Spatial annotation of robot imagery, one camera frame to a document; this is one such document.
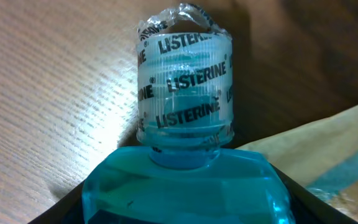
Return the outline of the blue Listerine mouthwash bottle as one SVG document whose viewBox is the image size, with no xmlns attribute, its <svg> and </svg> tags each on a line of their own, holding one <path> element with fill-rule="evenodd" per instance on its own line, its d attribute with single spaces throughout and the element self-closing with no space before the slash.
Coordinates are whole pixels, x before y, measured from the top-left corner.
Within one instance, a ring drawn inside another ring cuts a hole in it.
<svg viewBox="0 0 358 224">
<path fill-rule="evenodd" d="M 232 39 L 195 4 L 138 28 L 139 145 L 86 178 L 85 223 L 294 223 L 289 193 L 233 138 Z"/>
</svg>

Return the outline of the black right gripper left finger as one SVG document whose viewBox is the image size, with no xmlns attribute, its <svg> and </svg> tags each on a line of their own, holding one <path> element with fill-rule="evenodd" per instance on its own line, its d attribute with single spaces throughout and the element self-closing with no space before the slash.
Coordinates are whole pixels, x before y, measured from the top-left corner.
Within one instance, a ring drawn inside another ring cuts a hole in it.
<svg viewBox="0 0 358 224">
<path fill-rule="evenodd" d="M 84 181 L 29 224 L 84 224 L 81 194 Z"/>
</svg>

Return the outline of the yellow white snack bag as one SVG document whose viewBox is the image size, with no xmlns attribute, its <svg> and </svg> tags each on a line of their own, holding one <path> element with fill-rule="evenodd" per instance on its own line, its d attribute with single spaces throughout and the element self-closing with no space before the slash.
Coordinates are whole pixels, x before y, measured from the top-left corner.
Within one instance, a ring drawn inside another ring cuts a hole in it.
<svg viewBox="0 0 358 224">
<path fill-rule="evenodd" d="M 240 147 L 358 222 L 358 105 Z"/>
</svg>

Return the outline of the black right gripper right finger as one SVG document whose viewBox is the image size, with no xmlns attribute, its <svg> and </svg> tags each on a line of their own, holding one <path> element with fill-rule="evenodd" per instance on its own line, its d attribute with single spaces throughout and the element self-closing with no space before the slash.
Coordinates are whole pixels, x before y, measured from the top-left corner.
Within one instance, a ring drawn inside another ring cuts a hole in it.
<svg viewBox="0 0 358 224">
<path fill-rule="evenodd" d="M 273 166 L 290 195 L 290 208 L 296 223 L 302 224 L 358 224 L 296 183 Z"/>
</svg>

